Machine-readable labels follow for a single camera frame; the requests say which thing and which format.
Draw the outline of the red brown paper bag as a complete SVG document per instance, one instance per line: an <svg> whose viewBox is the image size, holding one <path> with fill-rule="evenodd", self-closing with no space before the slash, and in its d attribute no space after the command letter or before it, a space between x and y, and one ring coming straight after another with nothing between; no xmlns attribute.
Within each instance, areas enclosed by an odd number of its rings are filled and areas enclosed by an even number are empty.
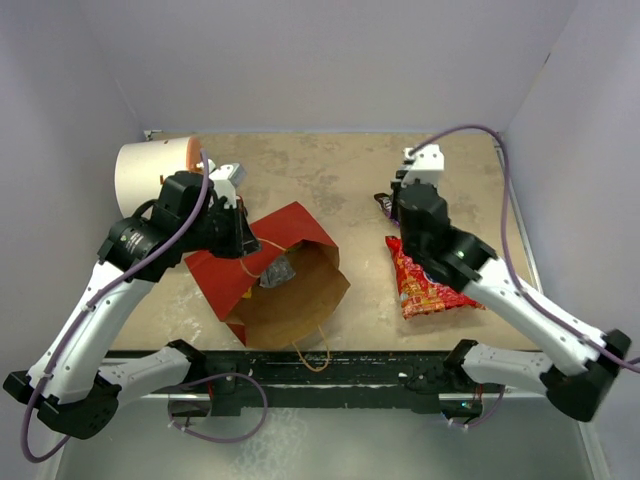
<svg viewBox="0 0 640 480"><path fill-rule="evenodd" d="M310 371L325 370L331 349L323 324L350 283L338 245L300 203L255 221L261 250L242 259L198 252L186 265L218 320L246 348L293 348Z"/></svg>

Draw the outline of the purple brown M&M's packet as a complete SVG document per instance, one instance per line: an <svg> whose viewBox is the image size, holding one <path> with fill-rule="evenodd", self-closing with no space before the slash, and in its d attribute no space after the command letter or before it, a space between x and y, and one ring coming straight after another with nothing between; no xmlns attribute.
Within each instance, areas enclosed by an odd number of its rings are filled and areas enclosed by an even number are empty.
<svg viewBox="0 0 640 480"><path fill-rule="evenodd" d="M389 219L394 225L398 226L398 220L393 213L392 196L387 193L376 193L373 195L374 201L379 206L381 212Z"/></svg>

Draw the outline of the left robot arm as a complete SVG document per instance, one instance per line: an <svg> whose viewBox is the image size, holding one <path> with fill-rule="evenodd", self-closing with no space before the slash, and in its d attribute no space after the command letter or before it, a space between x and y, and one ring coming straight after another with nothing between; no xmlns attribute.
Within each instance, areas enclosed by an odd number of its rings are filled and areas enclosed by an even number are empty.
<svg viewBox="0 0 640 480"><path fill-rule="evenodd" d="M10 373L4 390L36 409L51 430L88 439L133 400L174 385L184 392L201 388L206 357L183 340L120 366L102 361L137 305L183 255L240 259L260 250L236 193L244 175L239 164L209 175L178 171L157 198L117 221L59 335L32 367Z"/></svg>

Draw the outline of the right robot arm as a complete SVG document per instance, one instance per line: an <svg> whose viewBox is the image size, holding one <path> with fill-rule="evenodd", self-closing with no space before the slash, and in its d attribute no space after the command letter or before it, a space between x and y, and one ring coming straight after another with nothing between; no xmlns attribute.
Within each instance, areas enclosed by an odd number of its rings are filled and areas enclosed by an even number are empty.
<svg viewBox="0 0 640 480"><path fill-rule="evenodd" d="M404 254L428 279L485 306L538 348L504 350L464 340L449 354L446 383L456 391L476 383L515 387L545 396L574 420L592 421L619 375L630 338L579 320L524 282L492 247L452 225L434 185L396 181L392 191Z"/></svg>

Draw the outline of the white silver snack packet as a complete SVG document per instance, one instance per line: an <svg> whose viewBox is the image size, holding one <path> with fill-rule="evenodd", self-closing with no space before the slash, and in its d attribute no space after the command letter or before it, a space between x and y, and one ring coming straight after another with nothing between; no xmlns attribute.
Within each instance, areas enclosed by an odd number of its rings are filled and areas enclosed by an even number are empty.
<svg viewBox="0 0 640 480"><path fill-rule="evenodd" d="M286 255L277 257L259 276L259 286L265 289L277 288L296 276Z"/></svg>

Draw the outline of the red candy snack bag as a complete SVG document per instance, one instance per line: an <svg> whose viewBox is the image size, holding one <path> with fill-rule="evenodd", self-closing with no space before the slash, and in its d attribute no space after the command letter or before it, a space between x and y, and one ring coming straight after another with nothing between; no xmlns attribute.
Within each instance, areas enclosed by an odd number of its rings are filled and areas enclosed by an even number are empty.
<svg viewBox="0 0 640 480"><path fill-rule="evenodd" d="M405 320L461 308L485 310L481 303L431 280L404 253L398 237L386 236L385 244L394 267L401 313Z"/></svg>

